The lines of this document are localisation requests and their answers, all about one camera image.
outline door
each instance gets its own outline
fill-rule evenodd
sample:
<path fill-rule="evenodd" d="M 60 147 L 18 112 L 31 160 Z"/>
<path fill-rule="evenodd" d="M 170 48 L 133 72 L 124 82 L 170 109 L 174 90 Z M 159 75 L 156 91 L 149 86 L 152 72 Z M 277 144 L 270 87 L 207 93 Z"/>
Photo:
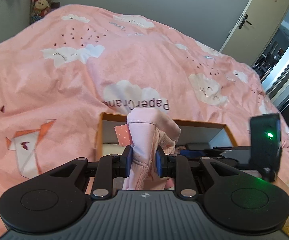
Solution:
<path fill-rule="evenodd" d="M 252 66 L 279 28 L 289 0 L 250 0 L 220 52 Z"/>

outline open box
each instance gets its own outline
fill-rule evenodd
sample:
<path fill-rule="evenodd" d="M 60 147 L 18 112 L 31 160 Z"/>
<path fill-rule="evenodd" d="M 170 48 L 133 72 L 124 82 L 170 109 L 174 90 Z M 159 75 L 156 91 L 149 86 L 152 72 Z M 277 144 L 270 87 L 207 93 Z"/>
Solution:
<path fill-rule="evenodd" d="M 225 124 L 197 122 L 174 119 L 175 123 L 181 129 L 181 134 L 177 146 L 187 143 L 209 143 L 210 148 L 216 146 L 238 146 L 231 131 Z M 111 154 L 103 152 L 103 144 L 117 144 L 118 139 L 115 132 L 115 126 L 127 123 L 127 116 L 121 114 L 101 113 L 96 145 L 96 159 Z"/>

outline pink bedding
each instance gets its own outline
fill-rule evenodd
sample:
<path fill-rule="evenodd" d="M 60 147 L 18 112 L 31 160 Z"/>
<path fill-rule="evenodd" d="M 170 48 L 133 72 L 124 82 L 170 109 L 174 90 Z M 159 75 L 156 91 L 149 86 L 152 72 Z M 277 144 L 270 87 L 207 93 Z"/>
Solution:
<path fill-rule="evenodd" d="M 65 6 L 0 44 L 0 195 L 76 157 L 93 161 L 99 114 L 135 107 L 225 123 L 239 145 L 250 143 L 251 116 L 277 112 L 251 68 L 179 31 Z M 289 181 L 284 120 L 282 143 Z"/>

